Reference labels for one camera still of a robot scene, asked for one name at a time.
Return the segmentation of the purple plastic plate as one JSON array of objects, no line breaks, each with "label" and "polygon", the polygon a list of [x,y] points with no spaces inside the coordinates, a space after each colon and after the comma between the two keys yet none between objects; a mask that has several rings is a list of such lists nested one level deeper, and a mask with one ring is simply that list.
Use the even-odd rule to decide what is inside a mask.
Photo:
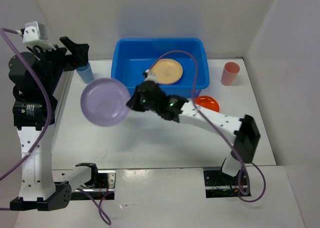
[{"label": "purple plastic plate", "polygon": [[100,78],[90,82],[80,97],[84,117],[94,125],[110,127],[125,120],[131,98],[126,86],[112,78]]}]

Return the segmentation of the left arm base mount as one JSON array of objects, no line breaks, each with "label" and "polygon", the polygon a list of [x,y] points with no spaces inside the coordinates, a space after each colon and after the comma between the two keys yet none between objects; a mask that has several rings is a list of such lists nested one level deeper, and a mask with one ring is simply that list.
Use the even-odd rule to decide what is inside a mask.
[{"label": "left arm base mount", "polygon": [[102,199],[107,193],[109,194],[103,199],[113,200],[115,198],[116,170],[99,169],[93,179],[86,174],[88,174],[86,171],[80,171],[80,169],[66,173],[65,179],[71,182],[71,200],[89,200],[81,190],[96,201]]}]

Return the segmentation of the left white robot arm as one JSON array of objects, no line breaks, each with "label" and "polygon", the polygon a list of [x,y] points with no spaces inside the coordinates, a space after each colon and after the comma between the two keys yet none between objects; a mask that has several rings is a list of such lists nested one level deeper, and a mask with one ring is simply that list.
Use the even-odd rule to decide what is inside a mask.
[{"label": "left white robot arm", "polygon": [[64,72],[89,62],[89,45],[61,37],[62,47],[50,51],[33,45],[17,53],[9,63],[14,83],[13,124],[21,147],[21,188],[9,205],[12,211],[51,211],[67,207],[72,193],[82,185],[95,187],[100,181],[94,163],[79,163],[70,174],[54,181],[52,143],[58,105],[54,92]]}]

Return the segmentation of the pink plastic plate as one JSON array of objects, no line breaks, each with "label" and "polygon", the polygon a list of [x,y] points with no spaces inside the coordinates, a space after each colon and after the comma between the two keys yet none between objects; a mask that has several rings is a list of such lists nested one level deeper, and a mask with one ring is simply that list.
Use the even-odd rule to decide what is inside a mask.
[{"label": "pink plastic plate", "polygon": [[157,82],[157,84],[159,85],[176,85],[177,83],[179,83],[178,80],[176,80],[175,82],[170,82],[170,83],[165,83],[165,82]]}]

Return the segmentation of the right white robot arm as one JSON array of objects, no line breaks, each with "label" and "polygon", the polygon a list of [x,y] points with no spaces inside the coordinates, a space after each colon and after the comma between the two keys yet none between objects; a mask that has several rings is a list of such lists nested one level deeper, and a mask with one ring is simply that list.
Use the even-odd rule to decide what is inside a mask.
[{"label": "right white robot arm", "polygon": [[198,106],[187,98],[166,95],[153,81],[137,85],[126,105],[133,111],[152,111],[164,120],[192,125],[220,135],[231,148],[219,172],[220,181],[224,184],[231,184],[243,166],[252,163],[261,138],[253,117],[224,115]]}]

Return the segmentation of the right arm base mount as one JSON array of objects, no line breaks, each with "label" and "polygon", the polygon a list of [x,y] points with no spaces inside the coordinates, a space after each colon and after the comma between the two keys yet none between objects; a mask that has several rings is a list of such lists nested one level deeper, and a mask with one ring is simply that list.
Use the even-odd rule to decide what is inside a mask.
[{"label": "right arm base mount", "polygon": [[240,185],[238,175],[231,177],[217,169],[205,169],[203,171],[206,198],[237,197],[240,193],[239,187],[247,190],[248,184],[245,175],[241,176]]}]

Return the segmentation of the yellow plastic plate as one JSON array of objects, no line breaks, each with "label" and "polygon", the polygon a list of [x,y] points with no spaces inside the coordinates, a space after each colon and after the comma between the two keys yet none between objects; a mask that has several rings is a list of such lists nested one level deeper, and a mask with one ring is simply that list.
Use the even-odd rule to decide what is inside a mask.
[{"label": "yellow plastic plate", "polygon": [[150,69],[156,80],[162,85],[171,85],[180,80],[183,75],[182,65],[173,59],[161,59]]}]

